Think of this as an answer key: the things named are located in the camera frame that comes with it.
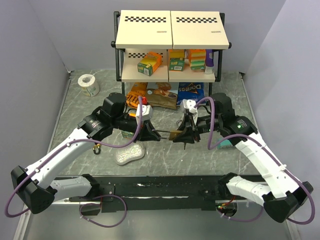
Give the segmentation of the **brass padlock long shackle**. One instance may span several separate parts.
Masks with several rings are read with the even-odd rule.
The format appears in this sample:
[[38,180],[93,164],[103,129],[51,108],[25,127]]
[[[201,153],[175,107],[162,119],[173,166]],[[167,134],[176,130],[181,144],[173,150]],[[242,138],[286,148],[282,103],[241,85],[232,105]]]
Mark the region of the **brass padlock long shackle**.
[[169,140],[169,141],[172,141],[173,139],[175,139],[182,132],[180,130],[168,131],[168,130],[157,130],[157,129],[153,129],[152,131],[158,134],[167,134],[165,136],[160,136],[159,138],[164,140]]

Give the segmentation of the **yellow black padlock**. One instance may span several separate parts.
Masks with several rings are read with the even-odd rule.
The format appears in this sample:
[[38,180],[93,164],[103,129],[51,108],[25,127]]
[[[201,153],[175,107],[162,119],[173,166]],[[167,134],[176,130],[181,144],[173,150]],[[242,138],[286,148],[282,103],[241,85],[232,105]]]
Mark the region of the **yellow black padlock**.
[[95,143],[92,151],[95,155],[99,155],[101,153],[101,144],[100,143]]

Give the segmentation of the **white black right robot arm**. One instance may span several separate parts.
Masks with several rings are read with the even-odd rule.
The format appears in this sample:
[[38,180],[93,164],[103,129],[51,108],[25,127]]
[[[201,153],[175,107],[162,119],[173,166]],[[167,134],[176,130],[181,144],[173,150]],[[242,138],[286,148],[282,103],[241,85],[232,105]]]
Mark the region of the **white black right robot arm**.
[[208,133],[207,148],[212,150],[225,140],[239,150],[257,169],[265,185],[228,173],[222,177],[218,193],[223,199],[239,196],[265,210],[276,222],[290,220],[290,216],[306,201],[310,202],[308,220],[294,224],[310,224],[316,214],[311,196],[313,186],[295,177],[285,164],[272,153],[256,126],[245,116],[235,113],[232,100],[225,93],[215,93],[199,101],[183,99],[180,109],[184,116],[174,143],[194,144],[201,134]]

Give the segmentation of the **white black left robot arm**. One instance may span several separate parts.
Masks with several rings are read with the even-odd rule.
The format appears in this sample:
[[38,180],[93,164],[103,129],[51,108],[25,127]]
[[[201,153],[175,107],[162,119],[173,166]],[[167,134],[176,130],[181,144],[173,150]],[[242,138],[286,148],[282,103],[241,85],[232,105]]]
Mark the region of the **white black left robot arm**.
[[17,166],[11,171],[13,193],[20,197],[29,211],[41,213],[52,203],[66,198],[95,200],[100,185],[91,175],[64,180],[56,180],[56,177],[81,154],[104,145],[103,139],[114,129],[133,133],[132,141],[160,141],[160,135],[151,124],[152,107],[139,97],[135,116],[131,116],[125,111],[126,100],[122,93],[111,93],[46,156],[26,168]]

